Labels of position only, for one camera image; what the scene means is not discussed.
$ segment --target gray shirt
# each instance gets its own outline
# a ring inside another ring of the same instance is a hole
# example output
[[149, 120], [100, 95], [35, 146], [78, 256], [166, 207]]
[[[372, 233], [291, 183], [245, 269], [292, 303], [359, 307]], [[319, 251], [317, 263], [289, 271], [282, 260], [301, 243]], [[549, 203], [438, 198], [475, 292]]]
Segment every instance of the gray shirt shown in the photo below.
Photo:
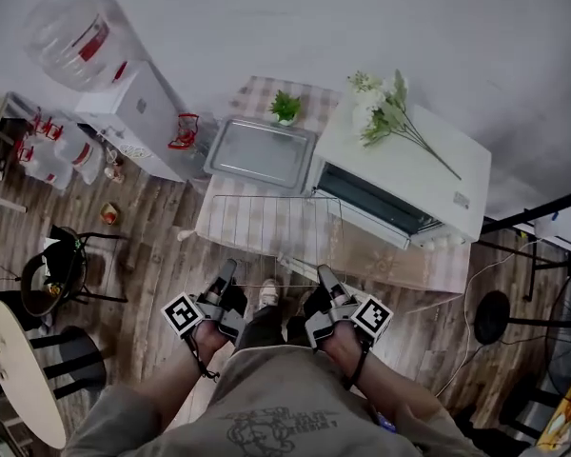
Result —
[[483, 456], [441, 411], [428, 422], [405, 408], [376, 423], [368, 402], [346, 391], [325, 354], [279, 346], [237, 352], [223, 371], [207, 411], [160, 434], [151, 401], [110, 387], [70, 439], [66, 457], [303, 455]]

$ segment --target white sneaker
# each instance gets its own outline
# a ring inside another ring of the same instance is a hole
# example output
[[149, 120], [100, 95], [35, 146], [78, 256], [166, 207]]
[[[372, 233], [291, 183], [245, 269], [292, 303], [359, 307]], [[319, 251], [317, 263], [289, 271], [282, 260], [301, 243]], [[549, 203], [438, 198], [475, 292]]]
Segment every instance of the white sneaker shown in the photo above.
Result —
[[258, 310], [264, 307], [277, 307], [281, 296], [280, 289], [274, 279], [267, 279], [260, 288], [260, 299], [258, 301]]

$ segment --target metal tray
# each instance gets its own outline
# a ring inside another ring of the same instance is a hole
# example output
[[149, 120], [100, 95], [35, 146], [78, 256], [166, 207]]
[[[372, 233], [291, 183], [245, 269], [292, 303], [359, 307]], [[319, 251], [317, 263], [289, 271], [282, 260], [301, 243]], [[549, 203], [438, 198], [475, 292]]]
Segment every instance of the metal tray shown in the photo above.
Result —
[[211, 145], [204, 170], [284, 194], [303, 191], [315, 133], [230, 117]]

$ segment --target small green plant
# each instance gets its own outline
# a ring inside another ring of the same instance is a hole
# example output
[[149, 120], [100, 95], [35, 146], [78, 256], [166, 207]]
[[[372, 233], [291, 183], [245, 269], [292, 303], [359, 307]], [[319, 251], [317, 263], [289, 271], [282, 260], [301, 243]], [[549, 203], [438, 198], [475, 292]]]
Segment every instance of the small green plant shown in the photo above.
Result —
[[294, 120], [294, 117], [301, 109], [301, 99], [294, 98], [288, 93], [277, 91], [275, 100], [270, 106], [270, 111], [279, 117], [279, 120], [287, 121]]

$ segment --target wooden floor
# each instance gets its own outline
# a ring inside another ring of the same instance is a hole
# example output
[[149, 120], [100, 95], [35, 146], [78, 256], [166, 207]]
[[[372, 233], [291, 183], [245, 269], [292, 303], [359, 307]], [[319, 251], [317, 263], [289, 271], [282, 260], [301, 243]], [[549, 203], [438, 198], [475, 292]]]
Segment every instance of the wooden floor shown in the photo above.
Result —
[[[14, 169], [7, 181], [0, 183], [0, 195], [26, 205], [27, 214], [0, 210], [0, 266], [20, 273], [26, 261], [41, 250], [43, 237], [51, 224], [67, 226], [78, 232], [120, 233], [125, 241], [93, 241], [89, 243], [91, 264], [89, 285], [99, 294], [127, 297], [125, 305], [91, 301], [89, 305], [70, 303], [58, 313], [56, 330], [67, 325], [84, 328], [98, 345], [111, 351], [107, 360], [112, 383], [133, 383], [151, 374], [164, 361], [179, 341], [162, 319], [160, 308], [183, 289], [195, 292], [209, 282], [229, 252], [216, 244], [192, 235], [183, 242], [176, 239], [182, 229], [193, 229], [203, 197], [188, 185], [148, 177], [129, 164], [123, 185], [104, 176], [88, 187], [76, 177], [60, 195], [50, 186], [25, 177]], [[99, 209], [110, 201], [121, 211], [117, 227], [99, 220]], [[490, 236], [493, 242], [512, 248], [525, 241], [513, 232], [502, 231]], [[540, 245], [539, 255], [553, 260], [563, 259], [562, 252]], [[472, 247], [470, 276], [508, 254], [479, 245]], [[249, 268], [262, 281], [258, 256], [249, 258]], [[565, 276], [563, 269], [539, 271], [535, 280], [532, 303], [522, 297], [527, 292], [530, 261], [515, 256], [508, 263], [478, 276], [468, 293], [468, 319], [473, 321], [476, 305], [492, 289], [507, 293], [515, 316], [545, 317], [558, 295]], [[12, 276], [0, 268], [0, 289], [18, 288]], [[463, 298], [434, 308], [438, 299], [431, 292], [379, 285], [366, 280], [354, 284], [383, 299], [395, 317], [374, 351], [402, 374], [438, 392], [459, 366], [466, 347], [466, 325]], [[253, 292], [248, 293], [252, 309]], [[289, 292], [295, 298], [300, 292]], [[505, 342], [542, 335], [541, 328], [511, 327], [503, 336]], [[473, 334], [468, 355], [478, 344]], [[223, 365], [232, 348], [224, 348], [212, 362]], [[57, 362], [55, 349], [41, 349], [47, 363]], [[495, 344], [482, 348], [465, 365], [448, 389], [441, 395], [451, 411], [476, 403], [474, 421], [479, 427], [493, 427], [501, 402], [514, 382], [527, 371], [542, 372], [543, 340], [515, 345]], [[57, 385], [68, 380], [58, 378]], [[213, 383], [202, 379], [189, 396], [177, 418], [182, 424], [197, 418], [205, 409]], [[68, 432], [74, 431], [93, 404], [94, 398], [81, 391], [59, 401]]]

